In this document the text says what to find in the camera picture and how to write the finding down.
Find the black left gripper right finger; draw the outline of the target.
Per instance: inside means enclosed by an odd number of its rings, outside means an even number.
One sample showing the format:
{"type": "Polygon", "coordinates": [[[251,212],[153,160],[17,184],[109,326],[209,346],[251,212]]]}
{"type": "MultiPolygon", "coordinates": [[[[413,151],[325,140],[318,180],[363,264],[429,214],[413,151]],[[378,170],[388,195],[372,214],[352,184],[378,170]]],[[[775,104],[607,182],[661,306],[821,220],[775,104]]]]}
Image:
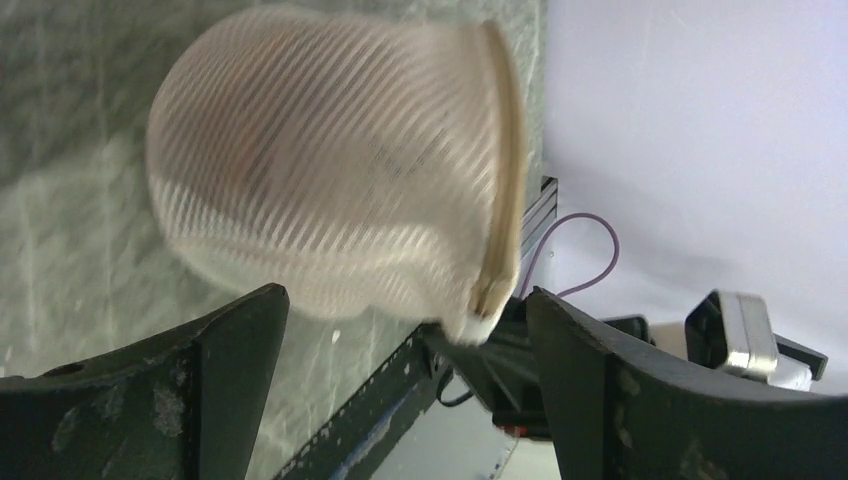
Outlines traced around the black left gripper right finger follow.
{"type": "Polygon", "coordinates": [[[554,294],[526,300],[564,479],[843,479],[847,401],[690,363],[554,294]]]}

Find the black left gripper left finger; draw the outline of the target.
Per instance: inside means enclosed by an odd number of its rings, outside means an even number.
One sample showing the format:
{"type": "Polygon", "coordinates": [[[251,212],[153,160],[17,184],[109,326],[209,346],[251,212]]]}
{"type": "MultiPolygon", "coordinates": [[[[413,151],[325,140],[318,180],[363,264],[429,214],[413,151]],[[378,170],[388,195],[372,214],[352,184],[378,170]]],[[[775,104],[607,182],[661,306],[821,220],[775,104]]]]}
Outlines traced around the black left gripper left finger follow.
{"type": "Polygon", "coordinates": [[[289,298],[261,287],[124,348],[1,381],[5,479],[242,479],[289,298]]]}

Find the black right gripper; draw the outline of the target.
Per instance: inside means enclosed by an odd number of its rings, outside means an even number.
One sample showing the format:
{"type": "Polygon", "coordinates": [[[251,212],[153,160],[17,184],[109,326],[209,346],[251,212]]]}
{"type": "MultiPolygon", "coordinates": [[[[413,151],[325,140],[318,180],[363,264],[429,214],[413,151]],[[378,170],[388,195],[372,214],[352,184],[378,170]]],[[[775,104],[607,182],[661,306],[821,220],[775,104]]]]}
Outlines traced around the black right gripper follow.
{"type": "Polygon", "coordinates": [[[442,382],[454,375],[468,386],[468,392],[454,400],[445,400],[440,386],[437,400],[443,406],[457,406],[475,398],[491,413],[495,428],[511,437],[553,436],[544,410],[525,301],[509,299],[499,324],[481,346],[453,345],[433,326],[425,329],[424,340],[431,351],[446,360],[442,382]]]}

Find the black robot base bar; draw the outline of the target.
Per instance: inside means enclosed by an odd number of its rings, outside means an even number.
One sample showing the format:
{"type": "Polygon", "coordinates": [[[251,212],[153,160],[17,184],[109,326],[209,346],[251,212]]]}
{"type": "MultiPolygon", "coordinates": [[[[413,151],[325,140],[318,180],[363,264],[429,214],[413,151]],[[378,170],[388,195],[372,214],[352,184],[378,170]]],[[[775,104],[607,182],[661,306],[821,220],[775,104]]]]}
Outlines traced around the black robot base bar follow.
{"type": "Polygon", "coordinates": [[[417,327],[275,475],[283,480],[368,479],[419,416],[436,402],[448,363],[428,345],[443,339],[417,327]]]}

